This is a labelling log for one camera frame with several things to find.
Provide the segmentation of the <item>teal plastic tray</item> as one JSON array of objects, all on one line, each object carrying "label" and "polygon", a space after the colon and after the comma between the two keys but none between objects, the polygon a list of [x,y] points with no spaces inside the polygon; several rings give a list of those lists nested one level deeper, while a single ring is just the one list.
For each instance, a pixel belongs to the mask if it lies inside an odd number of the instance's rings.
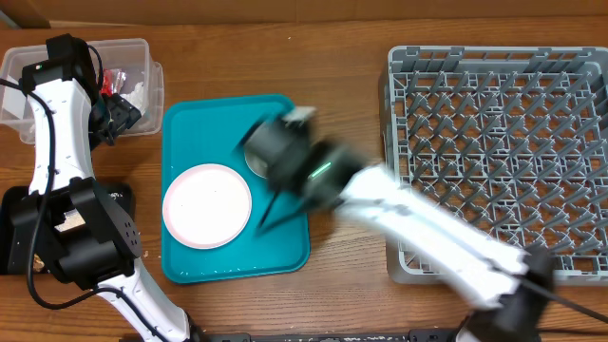
[{"label": "teal plastic tray", "polygon": [[[295,108],[283,95],[256,95],[182,102],[163,118],[161,143],[161,208],[171,182],[191,167],[221,164],[238,172],[250,188],[253,207],[241,233],[214,249],[194,249],[176,241],[161,213],[161,266],[171,281],[180,284],[265,276],[300,269],[311,253],[307,216],[300,216],[258,236],[257,225],[273,192],[254,174],[238,146],[260,119],[276,118]],[[295,211],[297,198],[282,193],[268,217],[272,222]]]}]

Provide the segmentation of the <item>grey dishwasher rack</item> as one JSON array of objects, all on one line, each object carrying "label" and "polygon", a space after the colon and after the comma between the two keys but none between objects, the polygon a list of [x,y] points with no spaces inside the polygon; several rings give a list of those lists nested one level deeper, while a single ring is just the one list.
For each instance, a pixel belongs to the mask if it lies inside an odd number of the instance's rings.
[{"label": "grey dishwasher rack", "polygon": [[607,283],[607,51],[397,46],[379,81],[386,163],[492,238]]}]

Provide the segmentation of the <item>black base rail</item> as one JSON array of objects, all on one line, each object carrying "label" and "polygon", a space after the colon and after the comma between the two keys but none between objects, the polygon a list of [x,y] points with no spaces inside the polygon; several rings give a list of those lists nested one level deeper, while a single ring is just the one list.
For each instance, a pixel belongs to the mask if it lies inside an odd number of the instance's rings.
[{"label": "black base rail", "polygon": [[208,334],[211,342],[451,342],[453,329],[414,329],[403,333],[322,333],[250,335],[245,332]]}]

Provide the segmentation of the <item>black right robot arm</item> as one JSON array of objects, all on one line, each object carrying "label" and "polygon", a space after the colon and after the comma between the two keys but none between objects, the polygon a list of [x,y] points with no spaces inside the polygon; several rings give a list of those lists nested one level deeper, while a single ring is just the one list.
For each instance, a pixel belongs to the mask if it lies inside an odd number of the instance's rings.
[{"label": "black right robot arm", "polygon": [[330,209],[406,243],[428,261],[471,307],[453,340],[539,340],[554,289],[552,257],[544,248],[489,236],[408,189],[351,145],[312,141],[305,120],[259,120],[238,145],[264,165],[270,189],[301,199],[300,211]]}]

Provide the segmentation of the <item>black plastic tray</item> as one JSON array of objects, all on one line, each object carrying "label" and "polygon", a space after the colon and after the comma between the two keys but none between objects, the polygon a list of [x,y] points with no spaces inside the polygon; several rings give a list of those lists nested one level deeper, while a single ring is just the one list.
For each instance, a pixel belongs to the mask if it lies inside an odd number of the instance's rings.
[{"label": "black plastic tray", "polygon": [[[132,217],[135,217],[136,200],[131,187],[123,182],[103,183],[108,194]],[[16,228],[10,220],[11,207],[29,194],[27,186],[8,189],[1,202],[1,275],[24,275],[26,273],[25,248],[17,245]]]}]

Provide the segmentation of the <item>large white plate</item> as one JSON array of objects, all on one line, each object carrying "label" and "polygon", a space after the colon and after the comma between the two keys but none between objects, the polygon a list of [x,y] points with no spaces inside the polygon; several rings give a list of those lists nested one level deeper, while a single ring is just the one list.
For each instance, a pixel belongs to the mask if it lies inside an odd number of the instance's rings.
[{"label": "large white plate", "polygon": [[244,178],[230,167],[206,163],[189,168],[169,185],[162,219],[170,235],[194,249],[214,249],[236,238],[253,207]]}]

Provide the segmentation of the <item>brown cardboard backdrop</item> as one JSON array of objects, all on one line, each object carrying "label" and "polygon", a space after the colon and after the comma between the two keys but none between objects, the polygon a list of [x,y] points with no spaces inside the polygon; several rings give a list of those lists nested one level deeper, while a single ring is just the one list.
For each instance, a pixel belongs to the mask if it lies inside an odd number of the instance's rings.
[{"label": "brown cardboard backdrop", "polygon": [[605,0],[1,0],[21,28],[605,15]]}]

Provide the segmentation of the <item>red snack wrapper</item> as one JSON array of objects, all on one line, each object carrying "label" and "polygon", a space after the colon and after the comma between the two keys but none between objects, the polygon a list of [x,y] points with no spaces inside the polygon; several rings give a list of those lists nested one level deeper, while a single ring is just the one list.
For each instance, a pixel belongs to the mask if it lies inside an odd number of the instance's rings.
[{"label": "red snack wrapper", "polygon": [[104,69],[101,92],[105,95],[119,93],[126,80],[126,73],[120,68]]}]

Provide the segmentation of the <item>clear plastic bin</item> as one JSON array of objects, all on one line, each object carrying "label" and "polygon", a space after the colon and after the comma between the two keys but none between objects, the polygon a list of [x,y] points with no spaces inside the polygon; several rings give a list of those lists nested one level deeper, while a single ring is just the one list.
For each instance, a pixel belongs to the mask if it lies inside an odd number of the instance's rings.
[{"label": "clear plastic bin", "polygon": [[[132,91],[136,83],[143,82],[142,117],[128,130],[125,136],[152,135],[161,130],[164,109],[164,84],[161,64],[150,54],[148,43],[141,38],[91,41],[100,53],[105,69],[120,68],[126,80],[120,94]],[[24,66],[46,60],[44,45],[13,47],[4,54],[1,77],[17,83]],[[34,119],[32,110],[23,94],[12,88],[1,88],[1,123],[19,133],[22,143],[33,144]]]}]

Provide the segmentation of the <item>grey metal bowl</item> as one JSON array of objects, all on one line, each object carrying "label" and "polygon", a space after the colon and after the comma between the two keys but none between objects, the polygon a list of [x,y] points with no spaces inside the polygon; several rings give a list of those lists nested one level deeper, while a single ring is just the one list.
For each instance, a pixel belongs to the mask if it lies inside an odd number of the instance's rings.
[{"label": "grey metal bowl", "polygon": [[269,150],[259,144],[247,142],[243,146],[246,164],[257,176],[266,179],[268,175]]}]

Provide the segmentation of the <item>white napkin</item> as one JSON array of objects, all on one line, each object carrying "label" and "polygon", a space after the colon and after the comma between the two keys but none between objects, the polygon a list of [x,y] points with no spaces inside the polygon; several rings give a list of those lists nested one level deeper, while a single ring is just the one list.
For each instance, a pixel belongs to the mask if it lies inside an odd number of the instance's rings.
[{"label": "white napkin", "polygon": [[140,112],[144,112],[144,109],[143,109],[144,95],[145,95],[145,92],[143,89],[143,82],[136,83],[135,87],[132,91],[121,94],[121,96],[125,100],[127,100],[130,104],[135,106]]}]

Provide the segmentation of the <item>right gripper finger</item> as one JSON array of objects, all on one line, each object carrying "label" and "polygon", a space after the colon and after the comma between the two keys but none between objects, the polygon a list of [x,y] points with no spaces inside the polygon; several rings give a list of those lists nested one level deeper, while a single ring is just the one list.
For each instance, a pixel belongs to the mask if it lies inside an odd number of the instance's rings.
[{"label": "right gripper finger", "polygon": [[292,212],[291,214],[282,216],[272,222],[269,222],[267,219],[262,228],[256,228],[256,234],[258,236],[262,236],[284,223],[297,219],[300,216],[307,216],[307,215],[308,215],[308,213],[304,210],[304,207],[301,206],[296,211]]},{"label": "right gripper finger", "polygon": [[268,216],[270,215],[270,213],[271,213],[271,211],[272,211],[272,209],[273,209],[273,207],[274,207],[274,205],[276,203],[276,200],[278,199],[279,195],[280,195],[280,191],[274,191],[274,194],[273,194],[273,196],[272,196],[269,204],[267,205],[264,213],[262,214],[262,216],[260,218],[260,221],[258,222],[257,228],[262,228],[263,227],[263,225],[266,222]]}]

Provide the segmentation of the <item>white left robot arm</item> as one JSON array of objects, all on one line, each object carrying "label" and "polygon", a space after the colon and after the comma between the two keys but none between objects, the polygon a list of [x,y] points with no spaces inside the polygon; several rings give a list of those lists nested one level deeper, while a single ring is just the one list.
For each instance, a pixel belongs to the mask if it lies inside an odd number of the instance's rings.
[{"label": "white left robot arm", "polygon": [[201,341],[190,315],[162,291],[142,260],[134,200],[116,201],[93,172],[91,152],[140,117],[137,107],[102,92],[99,52],[63,34],[47,39],[47,58],[24,66],[20,91],[35,125],[28,194],[9,205],[9,262],[19,262],[41,307],[62,310],[99,296],[144,341]]}]

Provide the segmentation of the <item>brown food scrap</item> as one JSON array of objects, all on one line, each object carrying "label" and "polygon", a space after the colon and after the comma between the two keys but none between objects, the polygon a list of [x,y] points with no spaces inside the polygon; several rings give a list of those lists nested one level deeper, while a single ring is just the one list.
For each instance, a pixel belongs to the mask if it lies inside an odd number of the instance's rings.
[{"label": "brown food scrap", "polygon": [[32,270],[36,274],[39,274],[45,270],[45,263],[41,258],[39,258],[38,255],[34,256],[34,260],[32,261]]}]

